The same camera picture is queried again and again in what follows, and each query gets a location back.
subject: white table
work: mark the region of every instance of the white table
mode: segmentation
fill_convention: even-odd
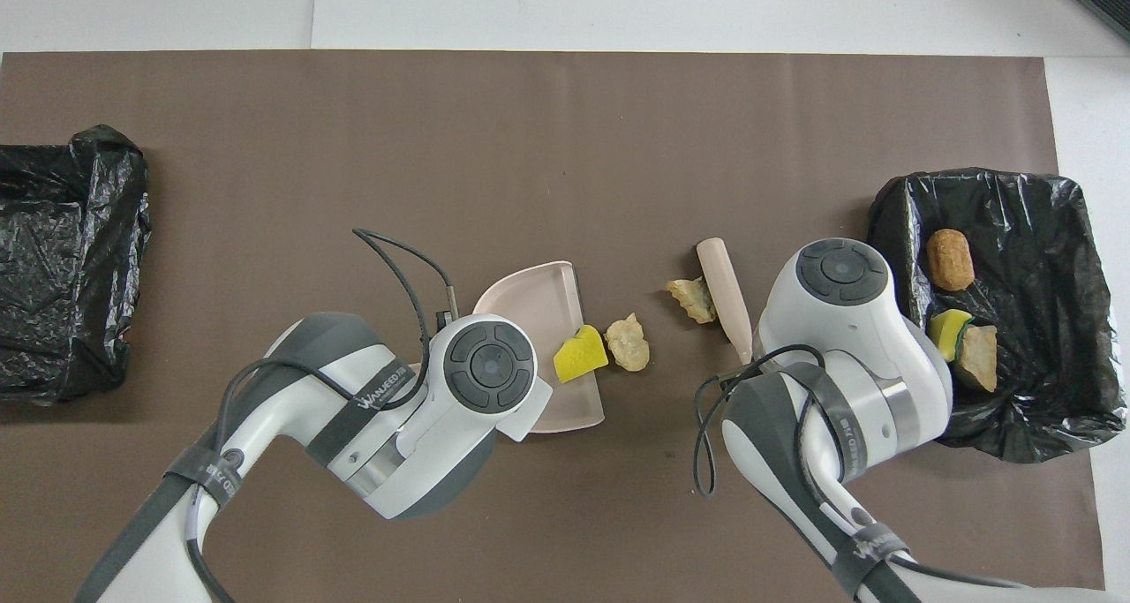
[[[0,0],[0,53],[304,47],[1044,56],[1060,172],[1130,309],[1130,44],[1074,0]],[[1130,595],[1130,437],[1092,461],[1107,588]]]

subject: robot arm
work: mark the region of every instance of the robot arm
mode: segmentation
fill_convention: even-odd
[[[949,373],[899,316],[889,269],[870,246],[828,238],[782,270],[758,322],[755,351],[776,355],[727,390],[727,451],[792,522],[849,596],[867,603],[1125,601],[1077,588],[1029,588],[916,563],[844,482],[938,437],[951,407]]]
[[[537,377],[529,338],[490,314],[452,322],[432,339],[431,353],[419,393],[381,410],[407,396],[415,374],[362,318],[314,314],[290,326],[269,357],[321,370],[350,399],[289,366],[259,370],[231,405],[234,428],[220,449],[214,425],[174,463],[75,601],[210,601],[185,541],[202,541],[278,435],[302,443],[385,518],[446,506],[486,462],[494,430],[521,440],[551,388]]]

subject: sponge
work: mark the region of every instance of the sponge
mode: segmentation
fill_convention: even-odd
[[[960,309],[946,309],[930,318],[930,339],[946,362],[953,362],[962,353],[962,338],[972,321],[973,314]]]
[[[568,383],[606,365],[608,355],[605,353],[605,341],[601,341],[596,326],[591,325],[581,325],[576,334],[565,341],[554,355],[554,369],[557,369],[557,378],[562,383]]]

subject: plastic bag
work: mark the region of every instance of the plastic bag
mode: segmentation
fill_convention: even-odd
[[[868,244],[895,278],[904,316],[923,330],[945,309],[997,325],[994,393],[954,381],[939,438],[1008,462],[1043,462],[1104,443],[1125,427],[1111,294],[1079,185],[1062,176],[984,168],[888,182],[869,212]],[[925,244],[940,228],[968,238],[976,281],[930,281]]]
[[[145,158],[116,130],[0,146],[0,399],[124,382],[150,229]]]

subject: wooden handle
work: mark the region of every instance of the wooden handle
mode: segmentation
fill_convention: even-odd
[[[754,358],[754,330],[749,322],[749,309],[746,309],[746,300],[738,286],[738,276],[730,262],[730,253],[725,252],[725,242],[711,237],[696,245],[696,248],[722,330],[730,338],[741,365],[749,365]]]

